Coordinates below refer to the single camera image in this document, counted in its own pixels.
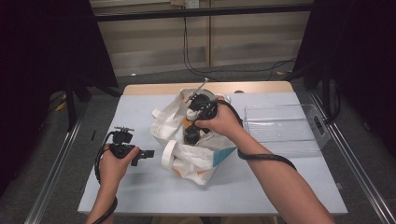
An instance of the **metal rail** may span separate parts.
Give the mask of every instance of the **metal rail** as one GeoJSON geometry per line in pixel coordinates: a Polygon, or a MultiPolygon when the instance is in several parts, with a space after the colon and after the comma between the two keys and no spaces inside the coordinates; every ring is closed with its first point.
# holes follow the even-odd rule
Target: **metal rail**
{"type": "MultiPolygon", "coordinates": [[[[311,100],[317,106],[321,116],[323,118],[327,118],[327,114],[323,108],[323,103],[320,100],[320,97],[313,92],[310,92],[311,100]]],[[[361,185],[362,190],[367,196],[367,199],[371,203],[372,207],[378,214],[378,217],[381,219],[381,222],[384,224],[394,224],[396,223],[396,219],[394,215],[391,213],[387,203],[384,198],[375,187],[370,177],[366,174],[363,167],[359,163],[358,158],[356,158],[353,153],[352,148],[347,143],[345,137],[341,134],[338,126],[334,122],[330,122],[326,125],[329,133],[332,135],[332,139],[334,139],[336,145],[339,147],[341,153],[343,154],[346,163],[349,165],[353,175],[358,180],[358,183],[361,185]]]]}
{"type": "Polygon", "coordinates": [[[66,161],[69,151],[74,143],[74,140],[76,139],[81,120],[84,117],[85,112],[87,111],[88,104],[89,103],[85,103],[84,106],[81,108],[80,115],[75,126],[69,133],[67,133],[67,136],[64,139],[64,143],[62,144],[62,147],[59,151],[58,157],[56,158],[55,163],[53,163],[47,180],[41,188],[41,191],[38,194],[37,198],[35,199],[35,203],[33,204],[32,209],[30,210],[27,218],[25,219],[24,224],[40,223],[41,218],[43,217],[47,205],[50,201],[52,192],[55,189],[58,177],[64,167],[64,162],[66,161]]]}
{"type": "Polygon", "coordinates": [[[184,18],[202,16],[223,16],[259,13],[299,12],[310,11],[315,4],[275,5],[262,7],[209,7],[178,10],[160,10],[146,12],[97,14],[89,17],[73,17],[70,19],[89,21],[131,21],[165,18],[184,18]]]}

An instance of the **transparent plastic box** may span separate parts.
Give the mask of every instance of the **transparent plastic box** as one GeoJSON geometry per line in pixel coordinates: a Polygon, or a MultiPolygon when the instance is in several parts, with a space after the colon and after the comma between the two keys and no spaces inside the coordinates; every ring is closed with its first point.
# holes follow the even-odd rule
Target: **transparent plastic box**
{"type": "Polygon", "coordinates": [[[245,107],[245,129],[278,154],[320,151],[331,136],[314,105],[245,107]]]}

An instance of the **teal bag panel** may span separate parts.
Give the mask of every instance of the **teal bag panel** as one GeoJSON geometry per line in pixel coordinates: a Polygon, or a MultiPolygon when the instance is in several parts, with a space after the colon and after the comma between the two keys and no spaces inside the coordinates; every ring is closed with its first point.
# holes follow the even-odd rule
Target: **teal bag panel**
{"type": "Polygon", "coordinates": [[[214,151],[213,153],[213,167],[219,165],[222,161],[224,161],[234,150],[236,147],[228,147],[219,151],[214,151]]]}

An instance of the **black curtain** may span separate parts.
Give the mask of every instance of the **black curtain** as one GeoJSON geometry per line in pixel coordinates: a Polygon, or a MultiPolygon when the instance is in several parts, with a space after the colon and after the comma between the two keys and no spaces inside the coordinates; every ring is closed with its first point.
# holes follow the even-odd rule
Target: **black curtain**
{"type": "Polygon", "coordinates": [[[294,69],[315,62],[305,86],[314,89],[326,72],[396,156],[396,1],[315,3],[294,69]]]}
{"type": "Polygon", "coordinates": [[[75,92],[118,84],[98,24],[87,19],[93,16],[88,0],[0,4],[3,194],[34,149],[54,92],[67,83],[75,92]]]}

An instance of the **wall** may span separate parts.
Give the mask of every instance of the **wall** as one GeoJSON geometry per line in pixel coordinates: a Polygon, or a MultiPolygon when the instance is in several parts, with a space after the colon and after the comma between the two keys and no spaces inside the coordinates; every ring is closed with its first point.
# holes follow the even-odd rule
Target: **wall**
{"type": "MultiPolygon", "coordinates": [[[[309,0],[212,0],[200,7],[248,7],[311,3],[309,0]]],[[[164,0],[91,0],[94,13],[179,9],[164,0]]],[[[260,63],[296,57],[309,12],[187,18],[193,67],[260,63]]],[[[100,22],[116,76],[185,69],[184,20],[100,22]]]]}

